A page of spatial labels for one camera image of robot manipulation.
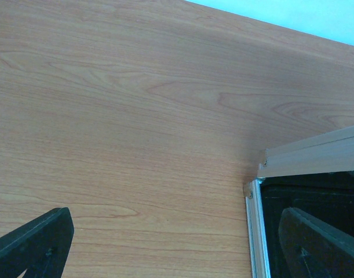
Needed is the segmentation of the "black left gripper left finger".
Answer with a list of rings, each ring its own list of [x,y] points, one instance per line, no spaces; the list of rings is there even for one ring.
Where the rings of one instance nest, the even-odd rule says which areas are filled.
[[[0,237],[0,277],[61,277],[74,225],[69,208],[54,208]]]

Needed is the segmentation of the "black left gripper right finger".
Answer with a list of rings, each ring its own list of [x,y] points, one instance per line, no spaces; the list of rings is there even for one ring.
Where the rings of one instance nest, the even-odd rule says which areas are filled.
[[[298,208],[283,210],[279,241],[292,277],[354,277],[354,237]]]

